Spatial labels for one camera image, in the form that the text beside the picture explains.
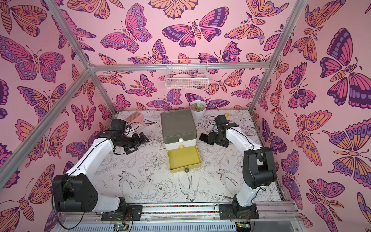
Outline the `black brooch box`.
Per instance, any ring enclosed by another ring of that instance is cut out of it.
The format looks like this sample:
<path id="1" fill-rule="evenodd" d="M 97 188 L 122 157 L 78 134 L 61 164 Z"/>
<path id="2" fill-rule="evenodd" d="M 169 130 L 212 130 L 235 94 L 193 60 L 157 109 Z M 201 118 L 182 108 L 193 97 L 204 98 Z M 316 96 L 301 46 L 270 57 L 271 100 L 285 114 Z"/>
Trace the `black brooch box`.
<path id="1" fill-rule="evenodd" d="M 208 141 L 209 141 L 209 135 L 208 134 L 201 133 L 199 140 L 202 141 L 202 142 L 208 143 Z"/>

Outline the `green drawer cabinet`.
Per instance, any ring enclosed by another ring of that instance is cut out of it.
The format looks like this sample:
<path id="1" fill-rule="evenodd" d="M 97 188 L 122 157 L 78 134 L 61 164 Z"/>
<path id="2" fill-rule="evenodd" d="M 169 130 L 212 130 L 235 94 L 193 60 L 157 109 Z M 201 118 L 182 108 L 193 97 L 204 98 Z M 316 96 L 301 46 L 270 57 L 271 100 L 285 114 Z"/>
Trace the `green drawer cabinet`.
<path id="1" fill-rule="evenodd" d="M 172 174 L 199 168 L 202 164 L 197 148 L 197 129 L 190 109 L 160 114 L 162 138 Z"/>

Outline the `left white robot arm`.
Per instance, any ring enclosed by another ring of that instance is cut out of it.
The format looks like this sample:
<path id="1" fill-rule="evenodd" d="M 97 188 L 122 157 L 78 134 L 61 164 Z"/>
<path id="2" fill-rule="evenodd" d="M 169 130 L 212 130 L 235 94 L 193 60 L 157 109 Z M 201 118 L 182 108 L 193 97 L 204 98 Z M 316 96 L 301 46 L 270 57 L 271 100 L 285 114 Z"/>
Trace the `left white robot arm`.
<path id="1" fill-rule="evenodd" d="M 108 129 L 97 134 L 92 146 L 76 165 L 66 174 L 54 177 L 52 208 L 57 212 L 126 214 L 125 199 L 100 194 L 92 183 L 94 174 L 105 157 L 114 153 L 117 147 L 123 148 L 127 155 L 148 142 L 143 132 L 134 133 L 126 121 L 113 120 Z"/>

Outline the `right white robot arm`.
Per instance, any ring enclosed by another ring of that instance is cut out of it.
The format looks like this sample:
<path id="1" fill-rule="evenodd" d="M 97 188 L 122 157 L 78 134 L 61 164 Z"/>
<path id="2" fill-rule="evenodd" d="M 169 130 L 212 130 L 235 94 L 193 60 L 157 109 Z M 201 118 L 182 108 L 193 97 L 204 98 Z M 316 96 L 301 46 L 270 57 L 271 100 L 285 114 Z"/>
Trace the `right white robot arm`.
<path id="1" fill-rule="evenodd" d="M 277 179 L 273 151 L 252 141 L 236 123 L 229 122 L 225 115 L 215 117 L 214 121 L 216 131 L 208 134 L 206 143 L 225 148 L 232 143 L 243 154 L 243 185 L 233 198 L 234 211 L 251 209 L 259 191 L 265 191 Z"/>

